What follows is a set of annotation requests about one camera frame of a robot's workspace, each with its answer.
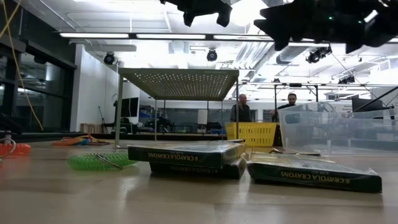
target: perforated metal canopy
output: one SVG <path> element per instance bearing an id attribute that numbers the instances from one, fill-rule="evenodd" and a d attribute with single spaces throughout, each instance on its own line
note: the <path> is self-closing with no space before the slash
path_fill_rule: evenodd
<path id="1" fill-rule="evenodd" d="M 222 101 L 239 70 L 120 68 L 119 74 L 156 100 Z"/>

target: transparent storage container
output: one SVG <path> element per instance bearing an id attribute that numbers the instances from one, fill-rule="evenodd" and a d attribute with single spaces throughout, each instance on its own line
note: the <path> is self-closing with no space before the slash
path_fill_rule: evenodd
<path id="1" fill-rule="evenodd" d="M 278 114 L 284 149 L 328 155 L 398 152 L 398 125 L 391 119 L 398 115 L 394 110 L 339 113 L 331 104 L 319 102 L 282 109 Z"/>

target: crayola crayons box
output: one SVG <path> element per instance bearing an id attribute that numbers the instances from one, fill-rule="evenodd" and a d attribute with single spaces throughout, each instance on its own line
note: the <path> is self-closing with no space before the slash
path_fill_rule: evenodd
<path id="1" fill-rule="evenodd" d="M 244 144 L 226 141 L 158 143 L 128 146 L 129 159 L 208 168 L 223 168 L 245 152 Z"/>
<path id="2" fill-rule="evenodd" d="M 253 154 L 247 164 L 253 179 L 381 193 L 381 177 L 318 156 Z"/>
<path id="3" fill-rule="evenodd" d="M 161 164 L 150 162 L 150 170 L 152 172 L 172 173 L 172 174 L 188 174 L 202 175 L 207 177 L 221 177 L 228 179 L 240 179 L 246 170 L 247 154 L 242 154 L 239 158 L 226 164 L 223 168 L 195 167 L 185 165 Z"/>

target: ceiling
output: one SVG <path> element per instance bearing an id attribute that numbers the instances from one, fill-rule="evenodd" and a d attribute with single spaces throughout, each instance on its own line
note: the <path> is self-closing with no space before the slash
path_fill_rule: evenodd
<path id="1" fill-rule="evenodd" d="M 187 27 L 176 6 L 162 5 L 159 0 L 29 0 L 23 1 L 22 6 L 61 32 L 264 34 L 251 24 L 253 19 L 259 18 L 258 11 L 289 1 L 224 2 L 233 7 L 231 22 L 225 28 L 215 22 L 216 14 L 196 17 L 192 26 Z M 390 44 L 375 49 L 363 47 L 346 55 L 344 44 L 332 44 L 333 55 L 309 64 L 305 61 L 309 51 L 319 45 L 291 43 L 276 52 L 273 43 L 260 42 L 91 40 L 83 43 L 87 51 L 98 58 L 109 49 L 114 50 L 125 67 L 240 69 L 239 79 L 247 82 L 271 82 L 279 78 L 282 82 L 337 83 L 349 70 L 356 75 L 357 82 L 380 83 L 371 78 L 371 70 L 379 70 L 380 63 L 386 62 L 393 68 L 389 61 L 395 60 L 392 55 L 398 52 L 398 45 Z M 217 61 L 207 61 L 209 49 L 216 49 Z M 247 93 L 250 98 L 273 97 L 273 90 L 259 87 L 243 86 L 240 92 Z M 285 98 L 288 92 L 291 91 L 283 90 L 280 95 Z M 305 95 L 302 98 L 314 97 L 307 89 L 300 94 Z"/>

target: orange coil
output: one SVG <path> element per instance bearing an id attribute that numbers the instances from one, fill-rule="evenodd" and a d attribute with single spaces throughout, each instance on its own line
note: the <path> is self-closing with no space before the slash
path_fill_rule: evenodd
<path id="1" fill-rule="evenodd" d="M 12 149 L 12 144 L 0 144 L 0 156 L 7 154 Z M 32 146 L 28 144 L 18 143 L 14 152 L 10 156 L 24 156 L 28 155 L 32 150 Z"/>

